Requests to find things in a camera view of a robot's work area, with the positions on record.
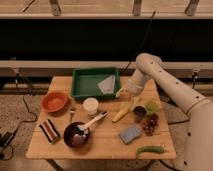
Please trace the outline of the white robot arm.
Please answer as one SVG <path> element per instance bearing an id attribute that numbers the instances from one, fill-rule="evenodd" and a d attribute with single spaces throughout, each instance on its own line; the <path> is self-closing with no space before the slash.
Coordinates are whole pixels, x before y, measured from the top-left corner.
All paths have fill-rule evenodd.
<path id="1" fill-rule="evenodd" d="M 213 101 L 165 71 L 161 58 L 148 53 L 136 57 L 136 69 L 119 92 L 138 96 L 149 79 L 190 117 L 183 171 L 213 171 Z"/>

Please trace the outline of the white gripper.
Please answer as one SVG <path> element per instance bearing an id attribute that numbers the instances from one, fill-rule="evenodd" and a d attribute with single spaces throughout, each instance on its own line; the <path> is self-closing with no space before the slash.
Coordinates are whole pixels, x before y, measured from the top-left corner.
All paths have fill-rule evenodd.
<path id="1" fill-rule="evenodd" d="M 126 89 L 133 95 L 130 98 L 130 111 L 134 109 L 136 97 L 139 96 L 144 87 L 135 84 L 131 79 L 126 82 Z M 120 88 L 118 92 L 116 92 L 116 98 L 119 98 L 126 92 L 125 88 Z"/>

